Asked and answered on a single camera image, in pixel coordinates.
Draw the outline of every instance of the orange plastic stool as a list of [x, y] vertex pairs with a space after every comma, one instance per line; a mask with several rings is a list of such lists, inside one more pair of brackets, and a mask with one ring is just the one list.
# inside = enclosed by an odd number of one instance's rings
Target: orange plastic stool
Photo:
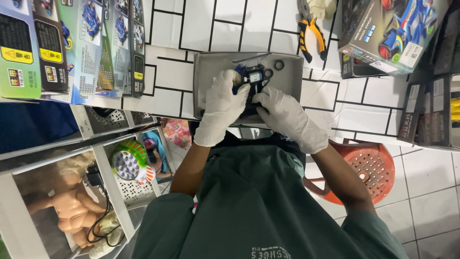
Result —
[[[356, 174], [368, 188], [372, 203], [383, 200], [393, 187], [395, 181], [395, 165], [393, 158], [382, 143], [352, 140], [358, 144], [349, 144], [349, 139], [344, 139], [343, 144], [329, 140], [329, 144], [347, 161]], [[331, 192], [324, 178], [302, 178], [304, 186], [323, 199], [335, 204], [342, 202]], [[325, 182], [324, 190], [313, 182]]]

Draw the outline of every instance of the yellow and black pliers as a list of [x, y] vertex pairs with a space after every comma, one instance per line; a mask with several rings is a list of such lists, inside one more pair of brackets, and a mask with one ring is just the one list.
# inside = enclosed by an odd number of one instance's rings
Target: yellow and black pliers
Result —
[[326, 52], [326, 40], [324, 39], [324, 34], [321, 31], [321, 28], [318, 27], [316, 24], [316, 17], [311, 18], [310, 14], [310, 6], [307, 3], [307, 0], [297, 0], [297, 7], [299, 8], [299, 13], [302, 16], [302, 20], [299, 22], [300, 27], [300, 49], [304, 54], [307, 62], [310, 63], [312, 60], [310, 52], [308, 52], [306, 41], [305, 41], [305, 34], [307, 29], [310, 28], [311, 31], [315, 34], [318, 43], [319, 43], [319, 54], [321, 60], [326, 61], [328, 57], [328, 53]]

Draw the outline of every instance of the blonde doll hair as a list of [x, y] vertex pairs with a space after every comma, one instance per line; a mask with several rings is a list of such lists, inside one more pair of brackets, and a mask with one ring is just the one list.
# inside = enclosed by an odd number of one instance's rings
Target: blonde doll hair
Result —
[[[65, 154], [64, 150], [56, 150], [51, 157]], [[49, 193], [58, 179], [68, 174], [78, 174], [82, 177], [85, 170], [94, 163], [92, 151], [87, 151], [42, 167], [32, 169], [14, 176], [14, 180], [21, 195], [30, 193]]]

